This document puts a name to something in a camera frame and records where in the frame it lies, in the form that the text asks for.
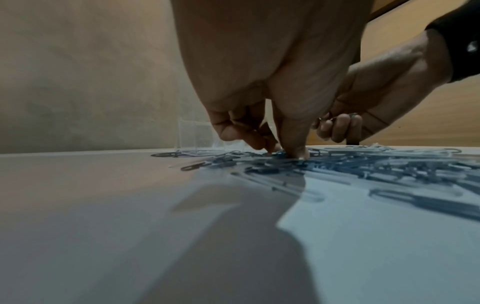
hand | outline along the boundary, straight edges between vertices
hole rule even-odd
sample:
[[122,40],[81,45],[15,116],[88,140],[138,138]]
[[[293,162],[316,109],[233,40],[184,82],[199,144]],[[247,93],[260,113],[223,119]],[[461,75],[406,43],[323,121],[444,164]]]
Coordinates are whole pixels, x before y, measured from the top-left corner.
[[[358,143],[411,111],[452,74],[443,37],[436,30],[425,31],[399,48],[351,66],[329,113],[312,127],[324,140]],[[329,120],[334,116],[335,122]]]
[[372,2],[172,1],[185,67],[220,138],[274,151],[268,98],[287,154],[308,157],[309,128],[330,108]]

wall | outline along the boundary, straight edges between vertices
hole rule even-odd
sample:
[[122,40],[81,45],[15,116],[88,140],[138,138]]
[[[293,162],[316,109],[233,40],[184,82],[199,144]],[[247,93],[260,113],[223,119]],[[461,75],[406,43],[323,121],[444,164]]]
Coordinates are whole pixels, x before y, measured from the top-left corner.
[[198,101],[167,0],[3,0],[0,45],[0,153],[173,147]]
[[[410,0],[371,21],[361,43],[368,60],[413,38],[435,18],[465,0]],[[419,146],[480,146],[480,76],[435,90],[412,112],[364,143]],[[311,133],[309,144],[325,144]]]

forearm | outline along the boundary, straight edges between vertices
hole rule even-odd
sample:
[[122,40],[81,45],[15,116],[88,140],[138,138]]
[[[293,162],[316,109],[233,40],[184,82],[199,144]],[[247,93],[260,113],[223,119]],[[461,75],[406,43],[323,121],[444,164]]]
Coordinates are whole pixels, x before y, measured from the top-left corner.
[[451,82],[480,74],[480,0],[470,0],[427,29],[437,31],[444,39],[453,69]]

